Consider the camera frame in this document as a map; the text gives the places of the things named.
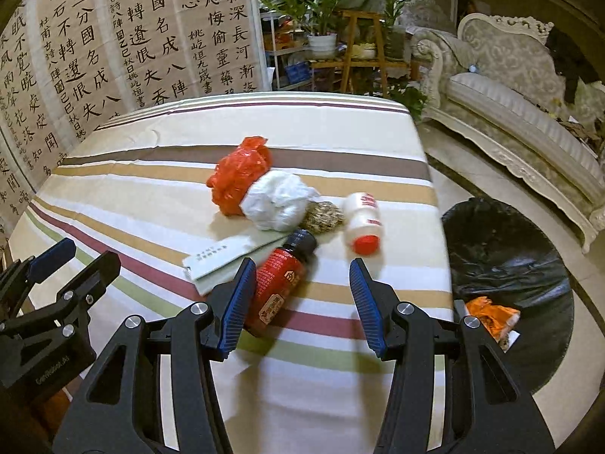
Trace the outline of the clear orange snack wrapper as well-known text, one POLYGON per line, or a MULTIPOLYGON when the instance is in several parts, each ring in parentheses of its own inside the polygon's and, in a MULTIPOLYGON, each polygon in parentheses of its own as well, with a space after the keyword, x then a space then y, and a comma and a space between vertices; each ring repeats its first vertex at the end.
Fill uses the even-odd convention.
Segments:
POLYGON ((471 316, 479 319, 499 344, 507 342, 507 337, 521 317, 518 309, 496 305, 487 296, 474 298, 467 302, 465 307, 471 316))

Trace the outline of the red bottle black cap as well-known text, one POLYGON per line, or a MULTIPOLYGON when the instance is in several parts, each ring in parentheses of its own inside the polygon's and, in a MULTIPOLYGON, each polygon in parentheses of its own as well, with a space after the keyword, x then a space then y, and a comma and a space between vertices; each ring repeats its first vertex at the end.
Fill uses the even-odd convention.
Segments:
POLYGON ((313 234, 298 229, 256 270, 256 288, 244 323, 250 334, 262 336, 290 293, 304 280, 317 246, 313 234))

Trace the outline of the small white red-capped bottle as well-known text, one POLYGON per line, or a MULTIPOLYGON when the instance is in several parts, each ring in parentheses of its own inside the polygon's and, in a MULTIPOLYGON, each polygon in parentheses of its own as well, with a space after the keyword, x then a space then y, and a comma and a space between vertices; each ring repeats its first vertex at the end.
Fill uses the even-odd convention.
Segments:
POLYGON ((350 194, 343 202, 344 239, 356 254, 367 256, 379 251, 383 224, 379 204, 369 193, 350 194))

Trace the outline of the black trash bag bin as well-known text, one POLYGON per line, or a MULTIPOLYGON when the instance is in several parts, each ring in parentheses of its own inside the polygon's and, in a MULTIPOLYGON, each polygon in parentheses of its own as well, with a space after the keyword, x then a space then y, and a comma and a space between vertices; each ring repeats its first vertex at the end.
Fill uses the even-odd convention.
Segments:
POLYGON ((574 301, 568 270, 551 240, 516 208, 471 198, 442 216, 453 297, 487 297, 514 308, 519 333, 507 359, 532 392, 554 376, 569 347, 574 301))

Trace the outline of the crumpled orange plastic bag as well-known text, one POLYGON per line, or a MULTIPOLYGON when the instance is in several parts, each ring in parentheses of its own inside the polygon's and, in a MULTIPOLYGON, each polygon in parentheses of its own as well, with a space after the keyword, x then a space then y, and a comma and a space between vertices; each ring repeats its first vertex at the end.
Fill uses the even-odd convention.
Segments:
POLYGON ((267 139, 247 136, 232 153, 219 160, 206 185, 211 199, 221 214, 242 216, 240 207, 249 188, 272 167, 273 161, 267 139))

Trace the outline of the calligraphy folding screen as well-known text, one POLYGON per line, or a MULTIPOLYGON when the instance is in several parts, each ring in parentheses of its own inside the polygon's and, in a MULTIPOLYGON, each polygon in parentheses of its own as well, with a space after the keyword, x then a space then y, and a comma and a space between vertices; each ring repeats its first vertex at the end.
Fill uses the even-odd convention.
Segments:
POLYGON ((266 89, 256 0, 22 0, 1 33, 1 235, 94 130, 266 89))

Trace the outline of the metal scouring pad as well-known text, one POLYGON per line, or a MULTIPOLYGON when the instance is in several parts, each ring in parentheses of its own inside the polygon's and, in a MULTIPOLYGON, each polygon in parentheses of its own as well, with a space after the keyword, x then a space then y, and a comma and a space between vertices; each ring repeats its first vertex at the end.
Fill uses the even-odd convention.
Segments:
POLYGON ((299 227, 313 235, 336 231, 343 224, 343 211, 329 201, 311 202, 299 227))

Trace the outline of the low green floor plant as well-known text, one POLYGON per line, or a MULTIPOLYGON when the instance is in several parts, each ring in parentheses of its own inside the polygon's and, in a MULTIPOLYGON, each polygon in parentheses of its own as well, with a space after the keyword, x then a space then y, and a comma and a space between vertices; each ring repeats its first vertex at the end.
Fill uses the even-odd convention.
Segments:
POLYGON ((414 121, 422 118, 428 97, 408 81, 393 82, 388 87, 389 97, 392 101, 397 101, 410 113, 414 121))

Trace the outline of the ornate cream sofa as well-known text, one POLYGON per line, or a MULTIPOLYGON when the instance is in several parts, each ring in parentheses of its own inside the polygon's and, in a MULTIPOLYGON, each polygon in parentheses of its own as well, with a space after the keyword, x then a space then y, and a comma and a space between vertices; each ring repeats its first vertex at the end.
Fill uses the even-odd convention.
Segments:
POLYGON ((475 143, 579 227, 582 250, 604 230, 604 86, 566 80, 533 17, 471 13, 455 34, 417 28, 412 55, 425 70, 422 117, 475 143))

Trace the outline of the white metal shelf rack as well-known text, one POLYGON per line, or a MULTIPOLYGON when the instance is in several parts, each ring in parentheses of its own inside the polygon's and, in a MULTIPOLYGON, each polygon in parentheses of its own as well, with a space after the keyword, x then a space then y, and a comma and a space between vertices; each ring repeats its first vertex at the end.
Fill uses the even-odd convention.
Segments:
POLYGON ((306 35, 291 17, 261 12, 265 63, 273 91, 310 90, 312 87, 306 35))

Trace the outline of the black garment on sofa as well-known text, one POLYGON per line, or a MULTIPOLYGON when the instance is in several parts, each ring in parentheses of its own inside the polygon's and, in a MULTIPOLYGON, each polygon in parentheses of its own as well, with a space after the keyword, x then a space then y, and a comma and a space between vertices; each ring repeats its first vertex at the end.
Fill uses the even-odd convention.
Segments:
POLYGON ((549 49, 557 74, 565 79, 564 101, 566 104, 575 104, 579 80, 582 80, 584 84, 600 81, 595 67, 568 34, 553 27, 546 38, 546 48, 549 49))

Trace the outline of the potted green plant white pot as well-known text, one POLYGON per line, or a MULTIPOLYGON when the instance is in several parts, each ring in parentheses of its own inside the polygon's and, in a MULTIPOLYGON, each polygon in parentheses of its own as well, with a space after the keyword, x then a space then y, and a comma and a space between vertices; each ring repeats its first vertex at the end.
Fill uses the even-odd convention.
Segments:
POLYGON ((337 55, 337 10, 344 0, 258 0, 265 8, 290 17, 307 34, 313 59, 337 55))

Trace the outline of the wooden plant stand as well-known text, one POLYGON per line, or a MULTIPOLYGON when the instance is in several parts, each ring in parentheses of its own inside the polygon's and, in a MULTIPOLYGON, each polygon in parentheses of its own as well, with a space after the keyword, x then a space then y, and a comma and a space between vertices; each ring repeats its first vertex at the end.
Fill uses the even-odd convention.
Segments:
POLYGON ((405 59, 389 58, 386 55, 386 28, 380 14, 361 10, 337 10, 337 17, 347 22, 346 49, 343 55, 334 55, 329 59, 310 60, 312 82, 315 82, 315 72, 329 69, 330 80, 334 82, 335 73, 340 70, 340 92, 354 93, 355 88, 351 81, 354 69, 370 68, 379 70, 380 91, 383 97, 389 97, 388 72, 394 70, 400 77, 410 75, 410 65, 405 59), (355 32, 358 23, 371 23, 373 41, 368 43, 355 43, 355 32))

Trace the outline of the small yellow bowl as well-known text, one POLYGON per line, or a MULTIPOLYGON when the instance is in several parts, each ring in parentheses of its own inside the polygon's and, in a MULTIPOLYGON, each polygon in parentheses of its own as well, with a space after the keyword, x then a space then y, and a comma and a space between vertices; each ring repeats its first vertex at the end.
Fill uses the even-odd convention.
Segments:
POLYGON ((353 44, 351 55, 353 61, 372 61, 376 57, 376 46, 374 43, 353 44))

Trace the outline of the tall green plant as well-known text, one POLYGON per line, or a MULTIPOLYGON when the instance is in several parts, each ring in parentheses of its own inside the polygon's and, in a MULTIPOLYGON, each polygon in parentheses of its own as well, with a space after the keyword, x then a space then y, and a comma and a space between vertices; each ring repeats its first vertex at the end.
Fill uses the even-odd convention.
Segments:
POLYGON ((385 54, 392 61, 403 61, 404 36, 395 29, 396 23, 409 0, 383 0, 383 39, 385 54))

